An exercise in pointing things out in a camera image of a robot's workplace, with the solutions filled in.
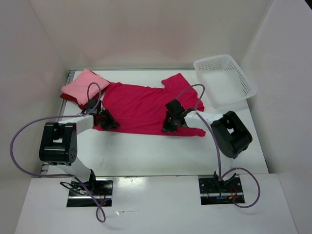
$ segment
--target laundry basket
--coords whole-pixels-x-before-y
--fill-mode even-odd
[[[194,62],[194,68],[214,107],[228,105],[254,96],[255,85],[230,55],[218,55]]]

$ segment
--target purple cable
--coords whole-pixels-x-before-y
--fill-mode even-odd
[[[209,124],[206,122],[206,120],[205,120],[205,119],[198,113],[198,111],[197,111],[197,107],[198,107],[198,105],[199,105],[199,103],[200,103],[200,100],[201,100],[201,98],[203,97],[204,92],[205,92],[205,86],[202,85],[202,84],[193,84],[193,85],[187,87],[185,90],[183,90],[183,91],[176,97],[176,99],[178,99],[182,94],[184,94],[185,91],[187,91],[188,89],[190,89],[190,88],[192,88],[192,87],[194,87],[194,86],[201,86],[201,87],[203,88],[203,91],[201,92],[201,94],[200,94],[200,96],[199,96],[199,99],[198,99],[198,101],[196,102],[196,105],[195,105],[195,108],[194,108],[194,109],[195,109],[196,114],[197,114],[198,117],[204,122],[204,124],[205,124],[206,127],[208,128],[209,132],[211,133],[211,136],[212,136],[213,139],[214,139],[214,144],[215,144],[215,148],[216,148],[216,155],[217,155],[217,157],[218,157],[218,170],[219,170],[219,175],[221,175],[221,174],[222,174],[222,173],[221,173],[221,155],[220,155],[219,144],[218,144],[218,142],[217,142],[217,140],[216,140],[216,138],[215,138],[215,135],[214,135],[214,133],[213,133],[213,130],[211,129],[211,127],[209,126]]]
[[[192,88],[192,87],[194,87],[194,86],[202,86],[202,87],[203,87],[203,91],[201,92],[201,95],[200,95],[200,97],[199,97],[199,99],[198,99],[198,101],[197,101],[197,103],[196,103],[196,105],[195,105],[195,112],[196,112],[197,116],[204,122],[204,124],[206,125],[206,127],[208,128],[209,132],[211,133],[211,135],[212,135],[212,137],[213,137],[213,139],[214,139],[214,144],[215,144],[215,147],[216,147],[216,154],[217,154],[217,158],[218,158],[218,170],[219,170],[219,175],[221,175],[221,174],[222,174],[222,173],[221,173],[221,155],[220,155],[219,144],[218,144],[218,142],[217,142],[217,140],[216,140],[216,138],[215,138],[215,135],[214,135],[213,130],[211,129],[211,127],[209,126],[209,124],[207,123],[207,121],[206,121],[206,120],[199,114],[199,112],[197,111],[197,107],[198,107],[198,105],[199,105],[199,103],[200,103],[200,100],[201,100],[201,98],[203,97],[203,94],[204,94],[204,92],[205,92],[205,86],[202,85],[202,84],[193,84],[193,85],[191,85],[190,87],[188,87],[188,88],[186,88],[185,90],[183,90],[183,91],[177,96],[176,99],[178,99],[185,91],[187,91],[188,89],[190,89],[190,88]],[[248,174],[251,175],[251,177],[255,180],[255,182],[256,182],[256,184],[257,184],[257,187],[258,187],[258,195],[257,195],[256,200],[255,200],[252,204],[250,204],[250,205],[248,205],[248,206],[241,206],[241,205],[238,205],[238,204],[235,202],[235,200],[236,200],[238,197],[241,197],[242,195],[239,195],[239,196],[236,196],[235,198],[233,198],[233,204],[234,204],[235,206],[239,207],[239,208],[249,208],[249,207],[252,207],[252,206],[254,206],[254,205],[258,202],[258,200],[260,199],[261,189],[260,189],[260,185],[259,185],[258,180],[256,179],[256,177],[254,177],[254,175],[253,175],[250,171],[248,171],[247,169],[242,168],[242,167],[232,168],[232,169],[228,170],[226,173],[224,173],[222,176],[219,176],[219,177],[218,177],[218,180],[221,181],[221,180],[224,178],[224,176],[226,176],[228,173],[230,173],[230,172],[232,172],[232,171],[235,171],[235,170],[243,170],[243,171],[246,171]]]
[[[99,90],[99,93],[101,93],[101,88],[100,86],[95,83],[95,82],[92,82],[89,84],[88,86],[88,97],[89,97],[89,89],[90,89],[90,86],[92,84],[95,84],[97,87],[98,87],[98,90]],[[85,113],[85,114],[81,114],[81,115],[75,115],[75,116],[53,116],[53,117],[43,117],[43,118],[39,118],[39,119],[36,119],[36,120],[33,120],[27,124],[25,124],[23,127],[21,127],[15,134],[14,136],[12,137],[12,140],[11,140],[11,143],[10,143],[10,156],[11,156],[11,160],[13,161],[14,165],[22,172],[24,172],[25,174],[28,174],[30,176],[37,176],[37,177],[74,177],[80,184],[81,186],[85,189],[85,191],[89,194],[89,196],[92,198],[92,200],[94,201],[94,203],[97,205],[97,213],[96,213],[96,217],[97,217],[97,220],[101,223],[104,223],[105,220],[106,220],[106,215],[105,215],[105,212],[103,210],[103,208],[101,207],[101,204],[98,203],[98,201],[94,198],[94,196],[91,194],[91,192],[87,189],[87,187],[83,184],[83,182],[78,179],[76,176],[74,175],[71,175],[71,174],[52,174],[52,175],[41,175],[41,174],[36,174],[36,173],[32,173],[32,172],[29,172],[25,169],[23,169],[15,160],[14,158],[14,154],[13,154],[13,146],[14,146],[14,141],[16,140],[17,136],[21,133],[21,131],[23,131],[25,128],[27,128],[28,126],[34,124],[34,123],[37,123],[39,121],[43,121],[43,120],[47,120],[47,119],[52,119],[52,118],[76,118],[76,117],[82,117],[82,116],[85,116],[85,115],[88,115],[90,114],[91,112],[93,112],[96,107],[99,105],[101,101],[101,95],[98,96],[98,99],[97,99],[97,104],[95,105],[95,107]],[[98,217],[98,211],[101,211],[101,213],[103,214],[103,220],[101,220],[99,217]]]

